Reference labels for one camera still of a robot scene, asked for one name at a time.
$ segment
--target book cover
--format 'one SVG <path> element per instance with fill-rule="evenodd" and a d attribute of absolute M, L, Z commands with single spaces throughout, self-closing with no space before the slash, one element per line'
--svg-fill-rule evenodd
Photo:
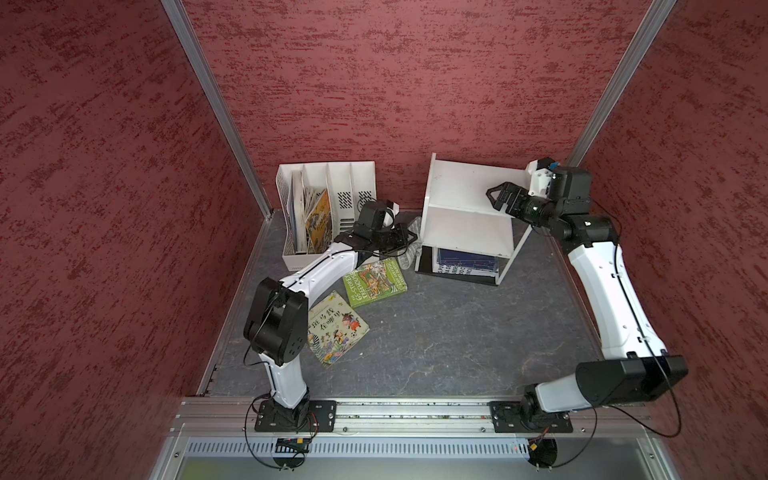
<path fill-rule="evenodd" d="M 353 308 L 389 298 L 408 289 L 394 258 L 369 263 L 347 273 L 344 276 L 344 287 Z"/>
<path fill-rule="evenodd" d="M 322 364 L 332 365 L 368 330 L 368 324 L 334 290 L 310 310 L 306 342 Z"/>
<path fill-rule="evenodd" d="M 445 266 L 461 266 L 470 270 L 498 271 L 498 258 L 478 253 L 438 249 L 437 263 Z"/>
<path fill-rule="evenodd" d="M 306 218 L 308 253 L 322 253 L 331 244 L 333 225 L 331 223 L 331 200 L 324 190 L 314 208 Z"/>

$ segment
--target picture book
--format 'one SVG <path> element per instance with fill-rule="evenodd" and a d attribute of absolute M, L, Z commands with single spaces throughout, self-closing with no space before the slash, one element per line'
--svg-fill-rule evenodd
<path fill-rule="evenodd" d="M 408 289 L 394 258 L 369 263 L 347 273 L 344 286 L 353 308 L 389 298 Z"/>
<path fill-rule="evenodd" d="M 328 190 L 323 190 L 306 218 L 306 235 L 308 253 L 322 253 L 331 244 L 333 225 Z"/>
<path fill-rule="evenodd" d="M 332 365 L 368 330 L 368 324 L 333 291 L 310 310 L 306 342 L 320 362 Z"/>

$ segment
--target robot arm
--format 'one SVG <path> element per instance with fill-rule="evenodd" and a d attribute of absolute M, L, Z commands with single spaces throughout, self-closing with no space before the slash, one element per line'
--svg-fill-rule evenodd
<path fill-rule="evenodd" d="M 306 344 L 309 308 L 371 256 L 386 256 L 415 240 L 404 223 L 394 223 L 398 212 L 392 202 L 366 203 L 352 230 L 336 237 L 320 258 L 280 281 L 266 278 L 256 289 L 243 336 L 264 362 L 271 400 L 295 425 L 304 418 L 308 398 L 299 352 Z"/>
<path fill-rule="evenodd" d="M 584 284 L 605 360 L 528 386 L 521 416 L 529 430 L 545 427 L 548 414 L 556 412 L 655 400 L 687 374 L 683 357 L 668 354 L 645 316 L 610 218 L 589 214 L 591 175 L 555 165 L 549 158 L 531 162 L 529 189 L 504 182 L 486 196 L 496 210 L 506 205 L 507 214 L 548 229 L 558 240 Z"/>

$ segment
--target green book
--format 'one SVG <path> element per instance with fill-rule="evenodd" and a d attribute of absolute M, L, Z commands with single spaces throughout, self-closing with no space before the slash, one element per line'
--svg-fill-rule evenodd
<path fill-rule="evenodd" d="M 344 286 L 352 308 L 389 298 L 408 289 L 394 258 L 369 263 L 347 273 Z"/>

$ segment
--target cable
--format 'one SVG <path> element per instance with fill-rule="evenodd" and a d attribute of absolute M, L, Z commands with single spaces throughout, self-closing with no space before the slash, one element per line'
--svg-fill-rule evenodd
<path fill-rule="evenodd" d="M 595 432 L 598 430 L 598 411 L 597 411 L 597 410 L 595 410 L 595 409 L 594 409 L 594 407 L 592 407 L 592 412 L 594 412 L 594 428 L 592 429 L 592 435 L 589 435 L 589 438 L 588 438 L 588 439 L 587 439 L 587 441 L 584 443 L 584 446 L 583 446 L 583 447 L 581 447 L 581 450 L 579 450 L 579 451 L 578 451 L 578 453 L 577 453 L 576 455 L 572 456 L 570 460 L 566 460 L 565 462 L 562 462 L 562 463 L 560 463 L 560 464 L 557 464 L 557 465 L 553 465 L 553 466 L 551 466 L 551 467 L 549 467 L 549 468 L 560 468 L 560 467 L 565 467 L 567 464 L 569 464 L 569 463 L 573 462 L 573 461 L 574 461 L 576 458 L 578 458 L 578 456 L 579 456 L 579 455 L 581 455 L 581 453 L 582 453 L 584 450 L 586 450 L 586 449 L 587 449 L 587 447 L 589 446 L 589 442 L 591 442 L 591 441 L 592 441 L 592 438 L 594 437 L 594 433 L 595 433 Z"/>
<path fill-rule="evenodd" d="M 680 430 L 681 430 L 680 422 L 678 422 L 677 431 L 674 434 L 670 435 L 668 433 L 662 433 L 662 432 L 658 432 L 657 430 L 652 429 L 651 427 L 649 427 L 648 425 L 645 425 L 643 422 L 641 422 L 640 420 L 638 420 L 637 418 L 632 416 L 629 412 L 627 412 L 624 409 L 620 409 L 619 407 L 613 406 L 613 405 L 606 405 L 606 406 L 607 407 L 611 407 L 612 409 L 616 409 L 616 410 L 618 410 L 621 413 L 624 413 L 626 416 L 628 416 L 629 418 L 633 419 L 635 422 L 641 424 L 644 428 L 650 430 L 651 432 L 655 433 L 656 435 L 659 435 L 660 437 L 664 437 L 666 439 L 673 439 L 673 438 L 675 438 L 676 436 L 678 436 L 680 434 Z"/>
<path fill-rule="evenodd" d="M 248 344 L 248 348 L 245 349 L 245 355 L 243 355 L 243 366 L 248 367 L 248 366 L 259 365 L 261 363 L 268 363 L 268 362 L 264 362 L 264 361 L 255 362 L 255 363 L 245 363 L 245 358 L 248 357 L 248 352 L 250 352 L 250 344 Z"/>
<path fill-rule="evenodd" d="M 245 436 L 245 445 L 246 445 L 246 447 L 248 447 L 248 452 L 250 452 L 250 456 L 252 456 L 254 460 L 256 460 L 261 465 L 264 465 L 267 468 L 272 468 L 274 470 L 282 470 L 281 467 L 278 467 L 276 465 L 270 465 L 268 463 L 262 462 L 261 459 L 259 457 L 257 457 L 255 453 L 253 453 L 253 449 L 250 447 L 250 442 L 248 442 L 248 413 L 253 408 L 253 404 L 256 403 L 257 400 L 268 399 L 268 398 L 272 398 L 271 393 L 264 393 L 262 395 L 257 396 L 250 403 L 250 405 L 248 406 L 248 410 L 245 411 L 245 424 L 243 425 L 243 435 Z"/>
<path fill-rule="evenodd" d="M 650 353 L 650 356 L 652 356 L 654 358 L 654 361 L 656 362 L 656 366 L 659 368 L 659 371 L 661 372 L 661 375 L 664 377 L 664 381 L 667 383 L 667 387 L 669 387 L 670 395 L 672 396 L 672 403 L 674 404 L 675 413 L 677 414 L 677 429 L 675 430 L 674 433 L 671 433 L 671 434 L 670 433 L 662 433 L 662 432 L 659 432 L 657 430 L 652 429 L 648 425 L 645 425 L 643 422 L 641 422 L 640 420 L 634 418 L 632 415 L 630 415 L 628 412 L 624 411 L 623 409 L 620 409 L 619 407 L 613 406 L 613 405 L 608 405 L 608 406 L 611 407 L 612 409 L 616 409 L 619 412 L 624 413 L 626 416 L 628 416 L 629 418 L 633 419 L 635 422 L 639 423 L 644 428 L 652 431 L 656 435 L 662 436 L 662 437 L 664 437 L 666 439 L 673 439 L 673 438 L 677 437 L 680 434 L 680 432 L 683 431 L 683 416 L 680 413 L 680 406 L 677 404 L 677 397 L 674 395 L 674 391 L 672 390 L 672 382 L 670 382 L 670 379 L 667 376 L 667 372 L 665 372 L 664 368 L 662 368 L 661 362 L 659 362 L 659 359 L 656 357 L 656 354 L 650 348 L 650 343 L 648 343 L 648 338 L 645 336 L 645 333 L 642 330 L 642 327 L 640 325 L 640 320 L 637 318 L 637 314 L 634 311 L 634 307 L 632 306 L 632 303 L 629 300 L 629 295 L 627 295 L 627 291 L 624 288 L 624 283 L 621 281 L 621 275 L 619 274 L 619 262 L 618 262 L 619 239 L 621 238 L 621 231 L 622 231 L 621 221 L 618 218 L 616 218 L 613 214 L 611 214 L 611 212 L 606 210 L 602 205 L 600 205 L 598 202 L 596 202 L 594 199 L 592 201 L 598 207 L 600 207 L 602 210 L 604 210 L 605 213 L 608 214 L 609 217 L 611 217 L 614 220 L 616 220 L 616 222 L 619 224 L 619 231 L 617 232 L 616 244 L 614 246 L 614 271 L 616 272 L 616 279 L 619 282 L 619 287 L 621 287 L 621 292 L 624 294 L 624 299 L 627 301 L 627 305 L 629 306 L 629 310 L 632 312 L 632 316 L 634 317 L 634 322 L 637 324 L 637 331 L 640 332 L 640 334 L 642 335 L 643 343 L 645 343 L 646 348 L 648 348 L 648 352 Z"/>
<path fill-rule="evenodd" d="M 404 246 L 398 247 L 398 248 L 396 248 L 394 250 L 387 250 L 386 252 L 382 252 L 380 250 L 378 253 L 374 252 L 372 250 L 362 250 L 362 249 L 354 249 L 354 251 L 362 252 L 362 253 L 370 253 L 372 257 L 376 257 L 376 258 L 397 258 L 397 257 L 402 257 L 403 255 L 406 254 L 406 252 L 408 252 L 408 247 L 410 247 L 411 244 L 413 244 L 416 241 L 416 238 L 417 238 L 416 234 L 413 233 L 412 231 L 407 230 L 407 232 L 408 232 L 408 235 L 411 237 L 411 239 L 406 241 L 406 244 Z M 400 251 L 400 250 L 402 250 L 401 253 L 398 253 L 397 255 L 391 255 L 392 252 L 397 252 L 397 251 Z"/>

